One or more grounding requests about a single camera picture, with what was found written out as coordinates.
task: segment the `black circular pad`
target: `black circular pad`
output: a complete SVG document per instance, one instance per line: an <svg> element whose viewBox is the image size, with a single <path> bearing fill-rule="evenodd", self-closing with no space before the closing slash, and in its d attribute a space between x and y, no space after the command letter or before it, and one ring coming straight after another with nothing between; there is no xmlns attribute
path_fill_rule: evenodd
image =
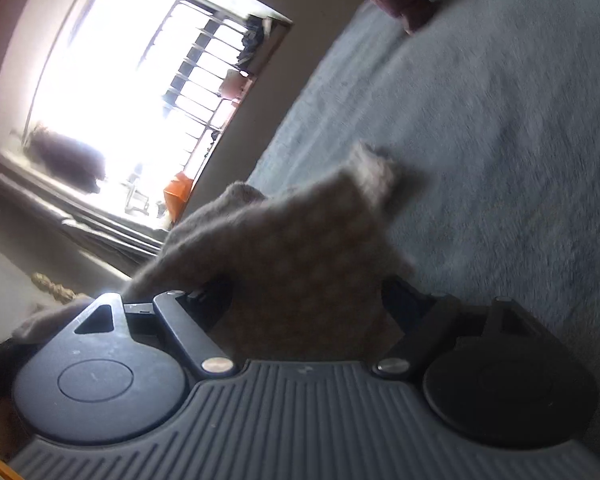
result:
<svg viewBox="0 0 600 480"><path fill-rule="evenodd" d="M146 433L173 415L187 392L176 360L133 341L117 294L96 303L47 343L14 383L23 420L62 444L113 444Z"/></svg>
<svg viewBox="0 0 600 480"><path fill-rule="evenodd" d="M58 387L80 402L104 402L125 393L134 382L128 366L110 359L89 359L64 369Z"/></svg>
<svg viewBox="0 0 600 480"><path fill-rule="evenodd" d="M598 400L591 375L565 351L519 336L444 354L427 369L423 390L456 431L492 446L527 449L577 436Z"/></svg>

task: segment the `window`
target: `window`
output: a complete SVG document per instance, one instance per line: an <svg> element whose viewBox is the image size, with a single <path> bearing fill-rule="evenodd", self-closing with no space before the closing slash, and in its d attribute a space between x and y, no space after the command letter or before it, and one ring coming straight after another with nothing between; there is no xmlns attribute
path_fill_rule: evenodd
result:
<svg viewBox="0 0 600 480"><path fill-rule="evenodd" d="M246 31L207 2L94 0L45 71L35 122L105 155L99 205L128 212L131 184L144 201L133 209L157 216L164 187L199 174L235 110L219 88Z"/></svg>

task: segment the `orange bag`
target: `orange bag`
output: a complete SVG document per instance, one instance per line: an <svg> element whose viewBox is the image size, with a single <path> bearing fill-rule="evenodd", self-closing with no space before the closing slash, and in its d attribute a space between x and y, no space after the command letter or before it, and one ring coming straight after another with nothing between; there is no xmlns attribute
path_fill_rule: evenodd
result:
<svg viewBox="0 0 600 480"><path fill-rule="evenodd" d="M193 179L183 172L178 173L164 188L164 203L173 223L180 219L192 189Z"/></svg>

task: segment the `gray fabric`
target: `gray fabric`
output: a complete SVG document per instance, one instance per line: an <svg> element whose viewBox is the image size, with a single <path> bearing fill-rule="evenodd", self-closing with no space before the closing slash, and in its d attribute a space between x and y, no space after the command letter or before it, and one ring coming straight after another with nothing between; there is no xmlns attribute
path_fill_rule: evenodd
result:
<svg viewBox="0 0 600 480"><path fill-rule="evenodd" d="M600 0L443 0L412 38L366 4L249 182L314 179L357 139L430 177L390 231L414 285L513 296L600 383Z"/></svg>

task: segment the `orange object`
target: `orange object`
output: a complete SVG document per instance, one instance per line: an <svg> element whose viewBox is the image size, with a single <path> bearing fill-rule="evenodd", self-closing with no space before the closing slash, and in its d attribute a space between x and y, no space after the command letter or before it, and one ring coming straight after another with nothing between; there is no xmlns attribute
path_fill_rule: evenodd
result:
<svg viewBox="0 0 600 480"><path fill-rule="evenodd" d="M241 99L249 79L237 70L229 70L220 85L220 95L224 99Z"/></svg>
<svg viewBox="0 0 600 480"><path fill-rule="evenodd" d="M24 480L22 476L16 473L2 460L0 460L0 476L4 478L4 480Z"/></svg>
<svg viewBox="0 0 600 480"><path fill-rule="evenodd" d="M180 219L192 189L193 179L183 172L178 173L164 188L164 203L173 223Z"/></svg>

